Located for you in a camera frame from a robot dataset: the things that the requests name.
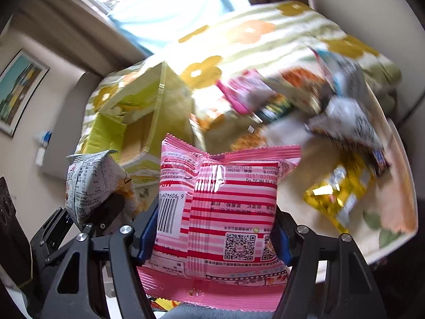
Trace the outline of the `pink striped snack bag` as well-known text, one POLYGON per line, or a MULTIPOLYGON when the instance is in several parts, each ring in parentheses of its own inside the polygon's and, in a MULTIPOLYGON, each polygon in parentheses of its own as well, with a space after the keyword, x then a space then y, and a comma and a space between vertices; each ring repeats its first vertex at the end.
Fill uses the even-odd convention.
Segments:
POLYGON ((297 145, 210 155, 166 136, 156 237, 138 268, 145 292, 223 310, 274 311, 289 278, 270 239, 277 187, 300 159, 297 145))

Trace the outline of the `blue white bottle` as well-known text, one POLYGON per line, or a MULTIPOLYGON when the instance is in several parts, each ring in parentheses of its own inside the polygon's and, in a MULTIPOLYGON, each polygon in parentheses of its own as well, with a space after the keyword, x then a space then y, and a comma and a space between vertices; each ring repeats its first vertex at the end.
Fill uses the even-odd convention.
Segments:
POLYGON ((51 139, 52 132, 49 131, 41 131, 34 135, 35 142, 38 143, 40 147, 47 148, 51 139))

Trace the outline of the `brown left curtain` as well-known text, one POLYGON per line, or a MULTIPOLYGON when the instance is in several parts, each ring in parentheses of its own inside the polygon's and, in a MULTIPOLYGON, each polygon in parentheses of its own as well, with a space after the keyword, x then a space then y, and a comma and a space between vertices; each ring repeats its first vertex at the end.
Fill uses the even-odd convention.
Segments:
POLYGON ((99 76, 148 57, 91 0, 21 0, 11 26, 99 76))

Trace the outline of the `flower striped bed quilt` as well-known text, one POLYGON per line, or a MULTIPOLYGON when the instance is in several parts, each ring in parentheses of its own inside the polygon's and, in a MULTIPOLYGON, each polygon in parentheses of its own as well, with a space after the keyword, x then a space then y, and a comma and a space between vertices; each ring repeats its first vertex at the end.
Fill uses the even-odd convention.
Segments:
POLYGON ((171 87, 160 90, 161 71, 173 83, 184 84, 205 137, 235 133, 243 118, 232 108, 216 83, 221 78, 256 69, 310 64, 312 49, 329 50, 359 62, 366 82, 378 94, 401 80, 401 70, 376 49, 345 33, 338 24, 300 2, 255 5, 230 12, 168 44, 158 53, 121 71, 108 74, 89 97, 77 153, 120 150, 129 124, 154 120, 144 131, 142 146, 155 153, 154 140, 166 132, 187 133, 187 123, 172 120, 157 101, 174 102, 171 87))

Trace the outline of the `framed town picture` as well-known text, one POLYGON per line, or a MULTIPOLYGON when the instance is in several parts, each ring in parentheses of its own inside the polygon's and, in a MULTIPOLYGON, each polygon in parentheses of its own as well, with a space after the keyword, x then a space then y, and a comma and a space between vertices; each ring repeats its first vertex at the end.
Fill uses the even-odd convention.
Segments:
POLYGON ((21 49, 1 72, 1 132, 14 137, 19 121, 50 67, 21 49))

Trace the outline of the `yellow gold snack bag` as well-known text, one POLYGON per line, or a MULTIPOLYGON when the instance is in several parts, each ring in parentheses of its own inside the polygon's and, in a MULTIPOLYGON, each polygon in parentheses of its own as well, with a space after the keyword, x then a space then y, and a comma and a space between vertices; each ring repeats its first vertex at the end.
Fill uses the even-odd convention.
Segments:
POLYGON ((347 233, 350 213, 376 179, 375 170, 362 158, 342 159, 332 172, 307 189, 304 201, 347 233))

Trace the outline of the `white grey snack bag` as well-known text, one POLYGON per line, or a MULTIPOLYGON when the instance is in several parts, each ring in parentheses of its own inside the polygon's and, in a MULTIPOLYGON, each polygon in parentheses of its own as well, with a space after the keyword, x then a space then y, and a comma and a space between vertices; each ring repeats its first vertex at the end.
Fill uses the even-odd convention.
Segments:
POLYGON ((383 144, 370 122, 372 101, 359 64, 330 51, 317 49, 313 53, 332 92, 325 96, 322 113, 310 118, 306 129, 334 140, 382 150, 383 144))

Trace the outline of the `pink white snack bag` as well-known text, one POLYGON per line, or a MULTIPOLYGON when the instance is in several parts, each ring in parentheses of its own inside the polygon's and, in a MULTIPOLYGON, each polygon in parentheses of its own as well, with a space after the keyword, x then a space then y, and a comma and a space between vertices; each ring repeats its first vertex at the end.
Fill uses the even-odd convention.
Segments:
POLYGON ((237 113, 249 115, 277 95, 262 79, 256 69, 248 69, 228 81, 219 80, 216 86, 237 113))

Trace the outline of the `white text snack bag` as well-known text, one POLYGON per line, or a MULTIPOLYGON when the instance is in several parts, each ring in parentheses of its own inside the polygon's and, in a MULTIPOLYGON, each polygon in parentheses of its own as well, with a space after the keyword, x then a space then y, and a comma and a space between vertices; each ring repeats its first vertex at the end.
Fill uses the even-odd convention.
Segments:
POLYGON ((124 198, 124 207, 106 232, 115 231, 118 226, 131 223, 138 207, 131 175, 114 159, 116 150, 98 153, 73 154, 67 157, 69 167, 66 177, 65 207, 72 221, 80 229, 89 222, 89 215, 111 195, 124 198))

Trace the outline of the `grey bed headboard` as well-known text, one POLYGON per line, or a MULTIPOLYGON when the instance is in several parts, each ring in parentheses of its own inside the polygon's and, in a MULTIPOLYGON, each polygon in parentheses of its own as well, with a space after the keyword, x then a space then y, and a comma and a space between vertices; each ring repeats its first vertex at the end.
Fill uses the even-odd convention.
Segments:
POLYGON ((86 103, 101 77, 86 72, 66 96, 54 125, 41 165, 41 172, 62 181, 69 167, 67 156, 74 153, 81 135, 86 103))

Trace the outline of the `dark green cracker bag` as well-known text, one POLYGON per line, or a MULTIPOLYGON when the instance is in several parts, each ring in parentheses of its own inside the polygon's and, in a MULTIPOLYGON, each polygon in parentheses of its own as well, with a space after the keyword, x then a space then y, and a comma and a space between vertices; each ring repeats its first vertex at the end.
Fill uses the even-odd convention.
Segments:
POLYGON ((255 115, 263 123, 273 123, 286 116, 293 110, 294 106, 283 95, 277 94, 267 101, 267 103, 255 112, 255 115))

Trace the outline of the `green cardboard box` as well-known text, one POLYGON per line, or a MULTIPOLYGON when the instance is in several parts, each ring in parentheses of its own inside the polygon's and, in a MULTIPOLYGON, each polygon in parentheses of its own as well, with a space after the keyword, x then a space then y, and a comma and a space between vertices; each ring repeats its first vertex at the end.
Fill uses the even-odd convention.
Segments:
POLYGON ((194 142, 194 100, 165 62, 110 73, 86 104, 76 153, 113 150, 113 159, 137 187, 159 181, 161 142, 171 134, 194 142))

